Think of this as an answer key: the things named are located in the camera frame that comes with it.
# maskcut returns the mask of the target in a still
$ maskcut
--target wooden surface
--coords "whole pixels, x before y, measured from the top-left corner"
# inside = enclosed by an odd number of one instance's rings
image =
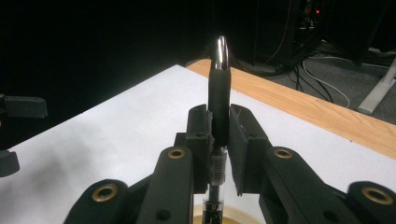
[[[187,68],[205,77],[210,61]],[[396,160],[396,126],[232,68],[232,88]]]

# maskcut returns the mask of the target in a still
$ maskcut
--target white tabletop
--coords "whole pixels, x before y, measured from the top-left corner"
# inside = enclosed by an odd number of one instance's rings
[[[130,186],[150,175],[186,131],[189,109],[206,102],[207,78],[174,66],[13,147],[21,169],[0,178],[0,223],[62,223],[91,184],[111,178]],[[231,103],[249,108],[274,146],[299,152],[327,184],[346,191],[369,180],[396,191],[395,160],[242,93],[232,91]],[[249,204],[246,212],[263,221],[257,195],[236,197],[230,166],[225,203]]]

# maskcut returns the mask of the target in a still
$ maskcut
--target pen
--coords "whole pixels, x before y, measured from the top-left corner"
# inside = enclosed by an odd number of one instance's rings
[[[231,71],[227,43],[224,36],[217,40],[217,47],[209,72],[207,110],[212,115],[211,134],[213,145],[209,148],[209,183],[204,197],[203,224],[221,223],[224,206],[223,184],[227,158]]]

